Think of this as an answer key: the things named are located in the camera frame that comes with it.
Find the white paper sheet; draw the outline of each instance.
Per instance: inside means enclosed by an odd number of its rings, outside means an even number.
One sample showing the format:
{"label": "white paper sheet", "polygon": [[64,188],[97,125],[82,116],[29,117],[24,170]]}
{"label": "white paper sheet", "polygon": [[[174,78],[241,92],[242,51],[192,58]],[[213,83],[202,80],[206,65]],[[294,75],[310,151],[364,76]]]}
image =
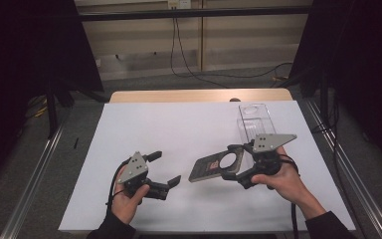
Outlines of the white paper sheet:
{"label": "white paper sheet", "polygon": [[[222,178],[190,183],[198,158],[242,143],[237,127],[242,103],[107,104],[98,123],[60,230],[94,230],[105,215],[105,203],[116,168],[136,151],[156,150],[162,157],[149,162],[148,177],[181,182],[165,201],[144,198],[131,223],[141,233],[253,233],[291,231],[290,203],[274,190],[257,185],[245,190]],[[302,180],[326,210],[342,223],[354,224],[296,102],[264,102],[277,133],[294,133],[285,145]],[[297,210],[299,230],[306,230]]]}

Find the gray floor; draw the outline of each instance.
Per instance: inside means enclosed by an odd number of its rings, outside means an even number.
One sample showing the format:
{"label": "gray floor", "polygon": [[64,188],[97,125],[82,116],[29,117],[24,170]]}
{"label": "gray floor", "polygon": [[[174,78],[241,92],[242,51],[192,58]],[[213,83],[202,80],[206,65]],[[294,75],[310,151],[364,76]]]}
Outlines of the gray floor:
{"label": "gray floor", "polygon": [[[279,68],[277,74],[279,76],[285,76],[288,69],[289,66]],[[230,70],[217,73],[252,76],[263,73],[266,70],[269,69]],[[249,79],[218,76],[199,78],[216,81],[228,88],[269,88],[275,83],[272,81],[274,74],[275,73],[272,72],[263,77]],[[202,82],[195,78],[180,78],[173,75],[105,81],[103,83],[105,87],[104,94],[107,96],[110,96],[112,92],[117,90],[219,88],[217,85]],[[289,90],[292,96],[298,100],[308,126],[316,126],[316,122],[313,120],[305,100],[300,96],[298,86],[291,87]],[[59,232],[58,226],[65,212],[65,208],[68,205],[71,192],[76,184],[89,145],[93,139],[96,124],[101,114],[102,104],[96,103],[77,93],[73,93],[73,96],[76,98],[76,105],[70,110],[58,147],[47,166],[46,173],[41,180],[40,188],[35,195],[33,203],[30,205],[30,210],[24,219],[23,226],[18,232],[18,238],[84,238],[84,236],[81,235],[75,236]],[[313,100],[318,101],[318,95],[314,96]],[[60,114],[66,110],[61,107],[58,107],[58,109]],[[31,109],[28,115],[36,110],[37,108]],[[0,168],[0,235],[47,143],[48,126],[46,114],[40,118],[29,119],[24,125],[16,146],[8,156],[5,164]],[[380,149],[364,139],[362,128],[359,127],[356,120],[345,110],[343,105],[340,106],[338,128],[340,143],[382,210],[382,154]],[[336,179],[336,183],[338,183],[336,171],[332,163],[332,152],[329,146],[320,133],[314,134],[313,136],[320,151],[323,153],[324,160],[331,174]],[[366,238],[380,238],[369,219],[369,215],[365,213],[362,204],[351,189],[348,180],[343,173],[341,174],[343,185],[348,192],[348,198],[344,198],[345,202],[350,201],[353,205],[353,211],[349,207],[348,209],[357,224],[358,230],[355,231],[354,234],[358,238],[363,238],[362,229]],[[279,237],[289,238],[288,235],[279,235]],[[225,238],[225,236],[211,236],[210,238]],[[246,235],[245,238],[263,237],[260,235]]]}

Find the hand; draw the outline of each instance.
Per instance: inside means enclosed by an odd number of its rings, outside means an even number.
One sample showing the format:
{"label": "hand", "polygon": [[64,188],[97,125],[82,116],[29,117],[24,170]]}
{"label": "hand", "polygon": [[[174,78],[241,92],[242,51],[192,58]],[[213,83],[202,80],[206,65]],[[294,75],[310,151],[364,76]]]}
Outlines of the hand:
{"label": "hand", "polygon": [[[282,146],[277,149],[277,152],[287,155]],[[287,160],[285,156],[281,156],[281,159]],[[308,191],[296,170],[289,163],[283,163],[281,170],[275,175],[258,174],[254,175],[251,181],[274,188],[282,198],[296,204],[306,219],[325,213],[324,208]]]}
{"label": "hand", "polygon": [[[120,175],[125,170],[125,166],[119,171],[116,177],[116,181],[120,178]],[[112,213],[123,223],[129,224],[132,218],[135,215],[137,206],[142,198],[147,194],[150,186],[147,184],[142,185],[135,194],[131,197],[127,195],[126,191],[123,191],[125,188],[122,184],[116,183],[113,194],[119,192],[114,198],[111,207]]]}

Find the person's left hand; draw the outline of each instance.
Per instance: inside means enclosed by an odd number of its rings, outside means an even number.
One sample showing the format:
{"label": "person's left hand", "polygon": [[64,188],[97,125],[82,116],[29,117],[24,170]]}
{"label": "person's left hand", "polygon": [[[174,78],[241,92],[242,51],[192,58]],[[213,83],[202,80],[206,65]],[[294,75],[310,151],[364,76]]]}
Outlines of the person's left hand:
{"label": "person's left hand", "polygon": [[[116,176],[116,181],[120,178],[120,175],[125,170],[126,166],[124,166]],[[135,215],[137,210],[137,206],[142,200],[142,198],[147,194],[150,186],[147,184],[142,185],[135,194],[131,197],[127,195],[126,191],[123,191],[125,188],[122,184],[116,183],[113,194],[117,195],[113,198],[113,203],[111,207],[112,213],[123,223],[129,224],[132,218]]]}

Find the black sleeve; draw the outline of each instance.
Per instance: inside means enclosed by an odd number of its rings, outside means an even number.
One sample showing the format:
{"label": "black sleeve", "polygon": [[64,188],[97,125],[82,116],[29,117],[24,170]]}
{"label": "black sleeve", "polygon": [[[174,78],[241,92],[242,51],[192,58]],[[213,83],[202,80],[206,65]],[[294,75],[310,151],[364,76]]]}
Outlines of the black sleeve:
{"label": "black sleeve", "polygon": [[92,231],[87,239],[130,239],[135,229],[121,222],[113,213],[108,212],[98,230]]}
{"label": "black sleeve", "polygon": [[331,211],[305,221],[311,239],[356,238]]}

